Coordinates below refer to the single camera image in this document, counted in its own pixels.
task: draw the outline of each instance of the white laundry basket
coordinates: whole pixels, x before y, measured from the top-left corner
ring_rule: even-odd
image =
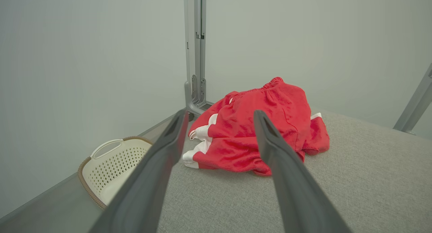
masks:
[[[97,155],[110,144],[118,145],[102,155]],[[111,140],[100,145],[80,165],[78,177],[99,207],[107,207],[152,144],[138,136]]]

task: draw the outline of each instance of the white stripe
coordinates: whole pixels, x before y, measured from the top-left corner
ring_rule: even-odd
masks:
[[[315,115],[312,115],[312,116],[310,117],[310,119],[313,120],[313,119],[315,119],[315,118],[317,118],[317,117],[322,118],[322,116],[321,116],[321,112],[316,113]]]
[[[197,127],[195,130],[191,131],[189,134],[190,140],[198,138],[202,142],[195,146],[193,150],[189,150],[185,154],[183,154],[182,159],[185,164],[185,166],[190,168],[198,169],[198,162],[193,160],[193,156],[198,152],[201,151],[202,153],[206,154],[209,150],[209,147],[213,141],[213,138],[209,137],[209,127],[210,125],[216,124],[217,120],[217,113],[213,114],[209,118],[209,124],[204,125],[201,127]]]
[[[201,141],[204,141],[205,138],[209,137],[210,125],[216,124],[216,120],[217,120],[217,113],[210,116],[208,125],[197,127],[195,130],[192,130],[189,134],[189,139],[192,140],[197,138]]]

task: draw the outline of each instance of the elastic waistband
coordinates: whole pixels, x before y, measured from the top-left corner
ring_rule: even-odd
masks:
[[[279,82],[283,82],[284,80],[281,77],[276,77],[273,78],[270,82],[268,82],[267,84],[265,84],[262,88],[254,88],[252,90],[248,90],[248,91],[243,91],[240,92],[240,94],[245,94],[245,93],[249,93],[249,92],[254,92],[254,91],[259,91],[259,90],[266,90],[268,88],[273,88],[276,86],[277,83]]]

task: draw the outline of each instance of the metal frame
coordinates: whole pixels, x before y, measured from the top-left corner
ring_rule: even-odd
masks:
[[[393,129],[410,133],[432,102],[432,63],[405,107]]]
[[[204,38],[206,31],[206,0],[194,0],[194,15],[195,74],[192,75],[192,79],[190,81],[190,71],[188,71],[188,81],[185,82],[185,97],[187,110],[191,113],[194,113],[195,115],[201,115],[203,110],[201,110],[199,107],[207,103],[206,79],[204,78],[206,56],[206,41]],[[185,12],[185,20],[186,25],[188,25],[187,12]],[[186,27],[186,29],[186,36],[188,40],[188,27]]]
[[[190,65],[189,65],[189,15],[188,15],[188,0],[183,0],[185,3],[185,48],[186,48],[186,72],[189,80],[190,77]]]

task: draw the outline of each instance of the basket handle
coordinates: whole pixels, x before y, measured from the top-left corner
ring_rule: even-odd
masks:
[[[96,154],[99,150],[101,150],[103,147],[107,146],[108,144],[117,143],[117,142],[120,142],[120,144],[119,144],[118,146],[116,146],[115,148],[113,148],[112,150],[110,150],[110,151],[108,151],[108,152],[106,152],[106,153],[104,153],[104,154],[102,154],[102,155],[100,155],[100,156],[97,156],[97,157],[95,156],[95,154]],[[117,149],[118,147],[122,146],[123,143],[124,143],[123,139],[113,139],[113,140],[110,140],[110,141],[108,141],[108,142],[104,142],[103,144],[99,145],[99,147],[97,147],[97,148],[93,151],[93,153],[91,153],[90,158],[91,158],[91,159],[99,159],[100,157],[102,157],[102,156],[104,156],[104,155],[110,153],[111,151]]]

